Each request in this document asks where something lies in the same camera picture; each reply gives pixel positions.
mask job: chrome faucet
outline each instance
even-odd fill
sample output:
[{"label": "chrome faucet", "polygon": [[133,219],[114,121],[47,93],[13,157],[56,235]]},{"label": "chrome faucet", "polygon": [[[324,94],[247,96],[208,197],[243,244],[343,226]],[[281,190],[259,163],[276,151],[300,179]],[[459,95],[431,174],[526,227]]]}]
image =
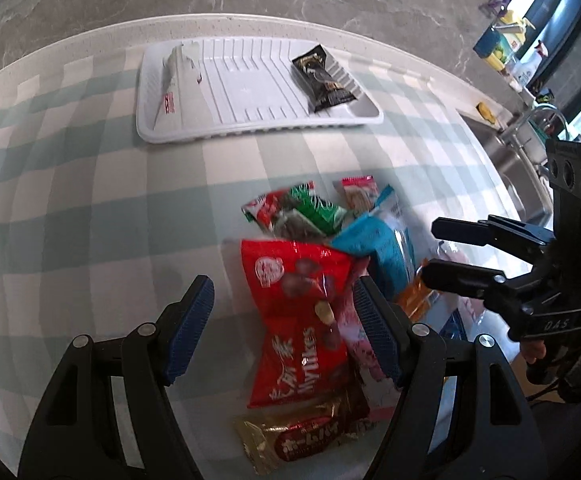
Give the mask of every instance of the chrome faucet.
[{"label": "chrome faucet", "polygon": [[513,122],[513,124],[508,126],[499,135],[499,137],[502,139],[502,141],[504,141],[506,143],[510,143],[510,144],[514,145],[516,148],[523,148],[523,146],[520,144],[520,141],[517,139],[516,133],[520,130],[520,128],[524,124],[526,124],[528,121],[530,121],[537,112],[539,112],[541,110],[551,110],[553,112],[553,114],[548,119],[549,121],[551,121],[554,116],[557,116],[557,118],[560,121],[562,121],[562,124],[564,124],[564,130],[567,134],[567,139],[568,139],[568,121],[567,121],[567,119],[564,117],[564,114],[557,109],[557,107],[555,107],[554,105],[549,104],[549,103],[541,103],[541,104],[538,104],[535,108],[529,108],[528,110],[526,110],[522,114],[522,116],[519,117],[519,119],[517,119],[515,122]]}]

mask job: table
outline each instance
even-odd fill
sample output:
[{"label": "table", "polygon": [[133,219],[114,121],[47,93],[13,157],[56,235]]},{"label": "table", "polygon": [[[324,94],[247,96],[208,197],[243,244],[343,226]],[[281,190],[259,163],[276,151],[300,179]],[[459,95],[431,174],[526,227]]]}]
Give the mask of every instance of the table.
[{"label": "table", "polygon": [[[0,458],[16,469],[37,403],[74,336],[126,335],[203,273],[215,283],[215,308],[168,395],[205,477],[250,478],[230,427],[246,411],[264,333],[230,242],[259,236],[243,203],[306,180],[338,200],[334,180],[372,174],[397,190],[419,256],[438,216],[517,214],[466,124],[416,73],[331,49],[383,108],[383,124],[152,146],[135,127],[142,51],[49,68],[30,80],[32,98],[13,94],[0,106]],[[526,270],[490,248],[467,251],[474,264],[509,277]],[[480,330],[509,359],[517,354],[495,314]],[[115,391],[126,455],[138,465],[120,383]],[[440,434],[452,392],[449,381]],[[378,428],[272,477],[361,478],[382,436]]]}]

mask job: metal screw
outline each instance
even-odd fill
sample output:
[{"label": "metal screw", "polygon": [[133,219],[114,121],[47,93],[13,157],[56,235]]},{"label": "metal screw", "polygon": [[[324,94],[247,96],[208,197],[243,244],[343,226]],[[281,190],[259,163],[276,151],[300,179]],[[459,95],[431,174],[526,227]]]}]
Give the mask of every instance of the metal screw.
[{"label": "metal screw", "polygon": [[413,334],[420,337],[425,337],[431,332],[431,329],[429,329],[424,323],[414,324],[412,330]]},{"label": "metal screw", "polygon": [[73,339],[73,346],[75,348],[83,348],[88,344],[88,336],[87,335],[78,335]]},{"label": "metal screw", "polygon": [[155,333],[155,330],[157,330],[157,328],[155,327],[154,324],[144,323],[142,326],[140,326],[137,329],[137,332],[139,333],[139,335],[147,336],[147,335],[153,335]]},{"label": "metal screw", "polygon": [[486,348],[491,348],[495,346],[495,340],[488,334],[482,334],[479,336],[479,343]]}]

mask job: white plastic tray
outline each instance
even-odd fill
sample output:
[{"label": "white plastic tray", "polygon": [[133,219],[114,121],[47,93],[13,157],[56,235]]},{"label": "white plastic tray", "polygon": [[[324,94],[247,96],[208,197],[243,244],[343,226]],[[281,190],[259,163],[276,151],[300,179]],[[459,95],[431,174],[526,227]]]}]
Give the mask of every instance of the white plastic tray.
[{"label": "white plastic tray", "polygon": [[[164,58],[178,44],[191,41],[200,46],[200,86],[213,123],[158,134],[155,119],[170,81]],[[315,45],[313,41],[259,37],[152,44],[144,53],[139,74],[136,121],[140,137],[146,142],[173,142],[258,130],[381,123],[384,113],[379,106],[328,51],[328,72],[357,100],[311,112],[311,100],[291,60]]]}]

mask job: kitchen sink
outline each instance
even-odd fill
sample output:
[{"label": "kitchen sink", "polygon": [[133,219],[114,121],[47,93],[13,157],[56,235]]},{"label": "kitchen sink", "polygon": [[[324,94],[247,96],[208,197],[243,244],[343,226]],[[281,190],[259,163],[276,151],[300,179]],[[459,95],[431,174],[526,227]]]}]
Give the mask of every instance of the kitchen sink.
[{"label": "kitchen sink", "polygon": [[522,222],[546,226],[553,215],[553,199],[523,149],[505,144],[497,131],[462,117],[487,152],[511,196]]}]

